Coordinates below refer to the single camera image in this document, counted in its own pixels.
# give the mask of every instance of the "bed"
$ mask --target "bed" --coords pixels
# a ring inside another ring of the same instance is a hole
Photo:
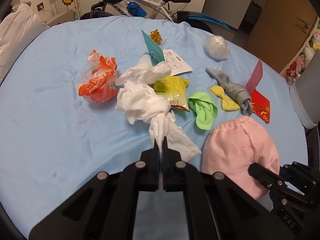
[[[20,55],[0,87],[0,201],[7,214],[28,238],[38,222],[99,171],[123,170],[152,147],[148,124],[130,125],[124,112],[115,110],[116,97],[92,107],[77,95],[77,79],[89,67],[95,49],[116,57],[118,75],[147,53],[141,29],[158,29],[162,49],[173,49],[192,68],[187,97],[202,90],[218,107],[212,129],[241,116],[225,112],[221,99],[209,92],[217,82],[204,70],[219,69],[232,82],[246,84],[258,59],[228,42],[227,60],[216,62],[203,51],[209,33],[165,20],[107,17],[68,22],[41,33]],[[270,123],[261,123],[274,140],[281,165],[307,164],[304,128],[291,103],[289,89],[279,74],[263,64],[257,90],[270,100]],[[203,148],[209,131],[200,130],[195,115],[175,111],[177,124]],[[190,161],[198,169],[201,156]],[[260,202],[271,209],[268,196]],[[181,193],[141,193],[134,239],[188,239]]]

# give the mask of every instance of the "wall outlet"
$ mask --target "wall outlet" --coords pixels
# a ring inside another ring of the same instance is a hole
[[[43,2],[42,2],[42,3],[39,3],[39,4],[37,5],[38,11],[40,11],[40,10],[41,10],[41,9],[40,9],[40,6],[42,6],[42,8],[44,8],[44,6],[43,6]]]

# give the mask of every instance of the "crumpled plastic bag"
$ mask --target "crumpled plastic bag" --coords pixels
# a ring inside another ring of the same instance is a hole
[[[90,68],[81,76],[75,87],[85,99],[103,103],[117,94],[115,81],[118,78],[116,58],[103,57],[93,50],[88,61]]]
[[[217,35],[206,38],[203,49],[210,58],[216,60],[224,60],[230,53],[226,40],[222,36]]]
[[[186,89],[189,80],[182,77],[166,76],[155,82],[153,89],[156,94],[167,98],[171,107],[189,112],[186,99]]]

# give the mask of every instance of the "white cloth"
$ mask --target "white cloth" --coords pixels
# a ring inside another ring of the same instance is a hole
[[[188,162],[200,155],[201,151],[181,127],[177,126],[174,113],[169,113],[169,101],[158,96],[148,85],[170,75],[171,68],[165,62],[152,67],[149,65],[151,62],[148,63],[144,58],[142,60],[116,80],[116,85],[124,84],[117,96],[116,110],[125,111],[125,117],[130,124],[134,124],[136,120],[150,123],[150,138],[152,143],[156,140],[160,153],[166,136],[168,147],[180,152],[181,159]]]

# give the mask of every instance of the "black cable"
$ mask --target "black cable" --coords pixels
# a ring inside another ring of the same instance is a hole
[[[186,4],[186,3],[182,4],[178,9],[174,10],[174,14],[172,14],[172,15],[175,15],[175,14],[177,13],[177,11],[178,11],[182,6],[184,6],[185,4]]]
[[[166,16],[164,13],[158,11],[157,9],[154,9],[153,7],[151,7],[151,6],[149,6],[149,5],[146,5],[146,6],[148,6],[148,7],[150,7],[151,9],[157,11],[158,13],[161,13],[163,16],[165,16],[165,19],[167,19],[167,16]]]

